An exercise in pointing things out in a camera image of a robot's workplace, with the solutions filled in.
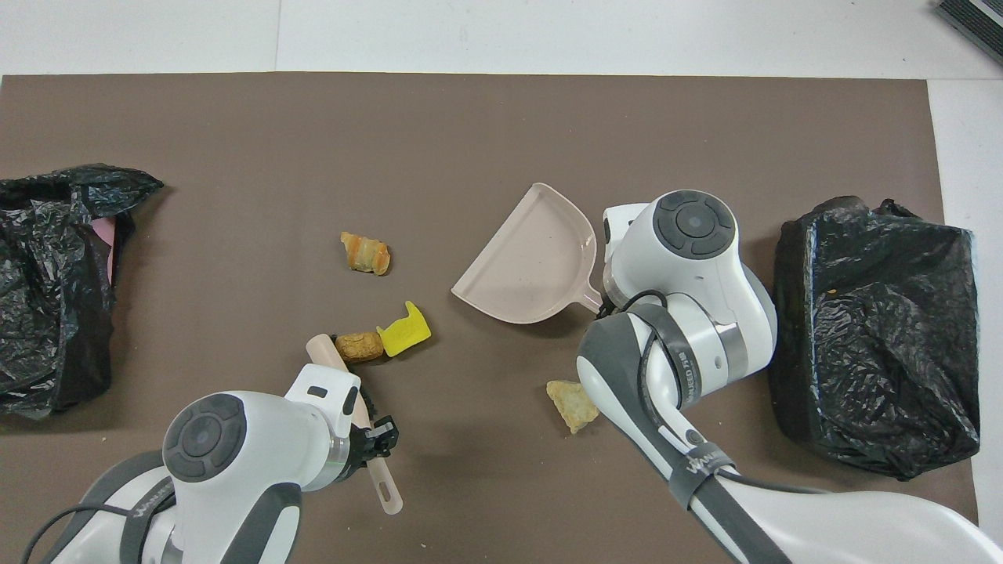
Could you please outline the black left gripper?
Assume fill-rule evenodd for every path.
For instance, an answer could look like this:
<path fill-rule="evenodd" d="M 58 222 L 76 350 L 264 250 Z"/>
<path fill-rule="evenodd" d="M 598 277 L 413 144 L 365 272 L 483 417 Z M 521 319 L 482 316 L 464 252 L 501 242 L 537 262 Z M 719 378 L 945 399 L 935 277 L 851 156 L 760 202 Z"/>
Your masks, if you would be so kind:
<path fill-rule="evenodd" d="M 362 400 L 369 420 L 378 418 L 378 410 L 367 390 L 362 390 Z M 380 418 L 366 428 L 353 426 L 349 432 L 349 452 L 345 463 L 345 479 L 359 468 L 364 468 L 372 458 L 386 458 L 396 447 L 399 429 L 393 418 Z"/>

